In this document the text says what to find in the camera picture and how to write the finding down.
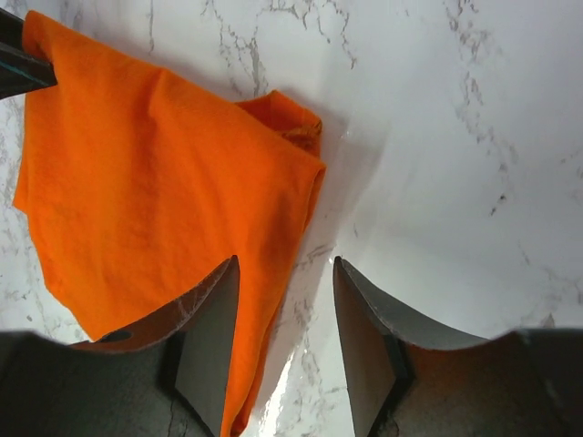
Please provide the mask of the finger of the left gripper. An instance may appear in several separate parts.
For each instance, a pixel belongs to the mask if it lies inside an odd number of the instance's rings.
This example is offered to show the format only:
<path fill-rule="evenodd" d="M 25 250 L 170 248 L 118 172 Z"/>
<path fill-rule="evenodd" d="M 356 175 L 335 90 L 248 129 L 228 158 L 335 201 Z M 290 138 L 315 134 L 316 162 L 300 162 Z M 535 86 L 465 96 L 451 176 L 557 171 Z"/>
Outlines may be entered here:
<path fill-rule="evenodd" d="M 31 56 L 22 45 L 24 20 L 1 10 L 1 98 L 55 86 L 52 65 Z"/>

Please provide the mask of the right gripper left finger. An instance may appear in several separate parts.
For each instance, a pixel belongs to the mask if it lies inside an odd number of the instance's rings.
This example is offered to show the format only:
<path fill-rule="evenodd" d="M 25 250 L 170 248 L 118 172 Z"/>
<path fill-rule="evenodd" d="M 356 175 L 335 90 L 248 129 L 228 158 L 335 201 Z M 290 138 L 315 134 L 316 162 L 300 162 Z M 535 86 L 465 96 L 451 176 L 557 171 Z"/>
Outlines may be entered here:
<path fill-rule="evenodd" d="M 189 407 L 208 436 L 220 436 L 240 289 L 236 256 L 193 289 L 100 340 L 73 347 L 131 353 L 165 344 L 160 385 Z"/>

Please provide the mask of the orange t-shirt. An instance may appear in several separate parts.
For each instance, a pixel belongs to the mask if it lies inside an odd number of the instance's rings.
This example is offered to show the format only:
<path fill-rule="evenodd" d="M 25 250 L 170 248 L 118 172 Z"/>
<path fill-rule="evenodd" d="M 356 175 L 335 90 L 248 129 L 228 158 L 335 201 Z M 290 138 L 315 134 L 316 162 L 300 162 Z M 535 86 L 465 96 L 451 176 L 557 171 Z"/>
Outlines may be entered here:
<path fill-rule="evenodd" d="M 230 102 L 26 15 L 55 86 L 26 96 L 14 204 L 46 288 L 98 340 L 240 263 L 225 436 L 248 424 L 326 167 L 322 121 L 284 94 Z"/>

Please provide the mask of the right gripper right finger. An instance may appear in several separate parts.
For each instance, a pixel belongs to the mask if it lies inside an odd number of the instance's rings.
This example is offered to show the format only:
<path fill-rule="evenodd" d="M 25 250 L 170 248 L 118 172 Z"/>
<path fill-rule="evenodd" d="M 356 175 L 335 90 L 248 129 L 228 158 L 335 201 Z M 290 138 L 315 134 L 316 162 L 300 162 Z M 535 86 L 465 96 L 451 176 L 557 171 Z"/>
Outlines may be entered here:
<path fill-rule="evenodd" d="M 452 328 L 379 289 L 338 256 L 333 295 L 356 436 L 389 436 L 388 422 L 414 385 L 409 349 L 455 351 L 484 338 Z"/>

